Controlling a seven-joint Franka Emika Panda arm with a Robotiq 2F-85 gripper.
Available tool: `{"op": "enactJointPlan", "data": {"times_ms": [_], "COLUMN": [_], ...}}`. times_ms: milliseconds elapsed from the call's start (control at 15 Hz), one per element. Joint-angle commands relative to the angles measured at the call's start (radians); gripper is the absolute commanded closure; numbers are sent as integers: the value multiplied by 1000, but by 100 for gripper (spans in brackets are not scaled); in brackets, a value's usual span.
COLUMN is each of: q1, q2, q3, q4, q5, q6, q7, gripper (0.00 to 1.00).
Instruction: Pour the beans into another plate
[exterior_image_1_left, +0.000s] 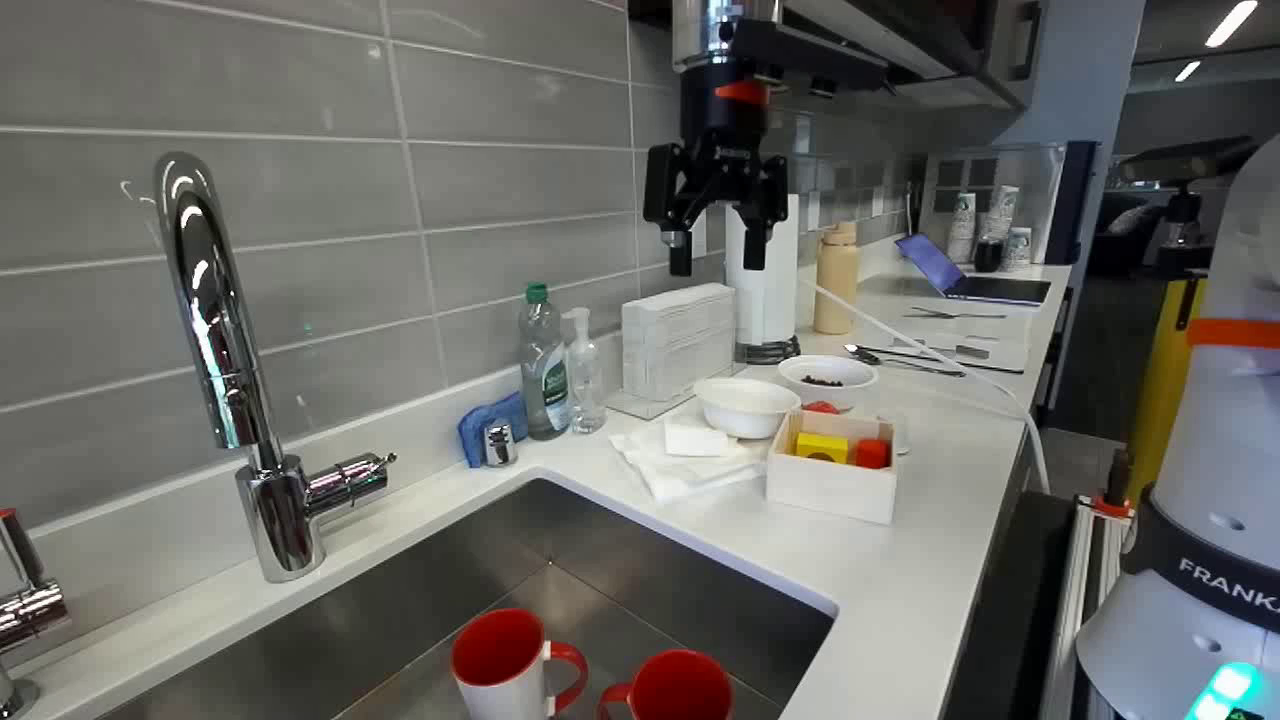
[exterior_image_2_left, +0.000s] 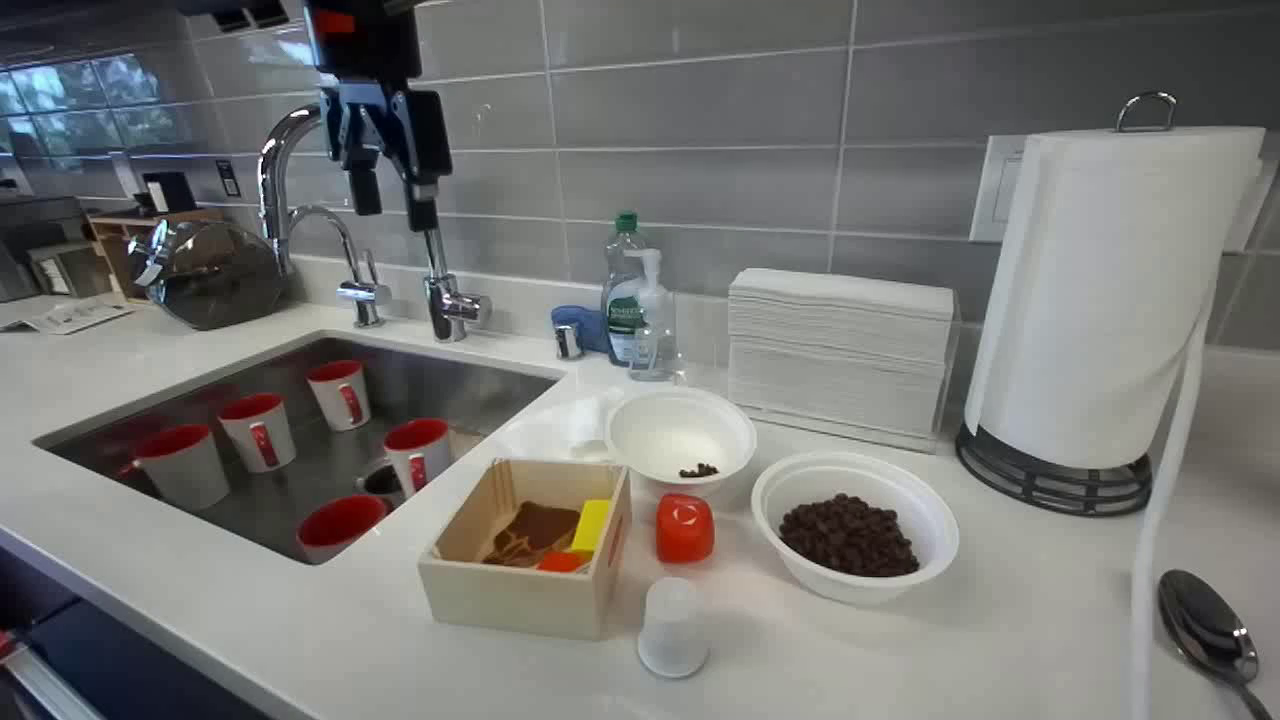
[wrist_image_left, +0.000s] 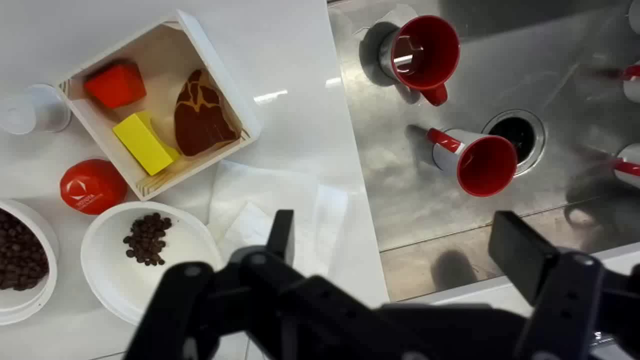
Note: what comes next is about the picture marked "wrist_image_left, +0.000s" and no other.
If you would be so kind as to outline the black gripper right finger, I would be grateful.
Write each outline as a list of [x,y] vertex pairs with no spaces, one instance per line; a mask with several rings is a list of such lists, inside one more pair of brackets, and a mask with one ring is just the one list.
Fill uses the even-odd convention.
[[514,288],[533,303],[557,249],[518,213],[500,209],[492,220],[488,254]]

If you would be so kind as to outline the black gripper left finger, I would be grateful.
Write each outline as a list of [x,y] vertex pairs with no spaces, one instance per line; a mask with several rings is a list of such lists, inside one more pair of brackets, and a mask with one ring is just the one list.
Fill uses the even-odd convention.
[[265,248],[285,263],[294,259],[294,211],[291,209],[275,211]]

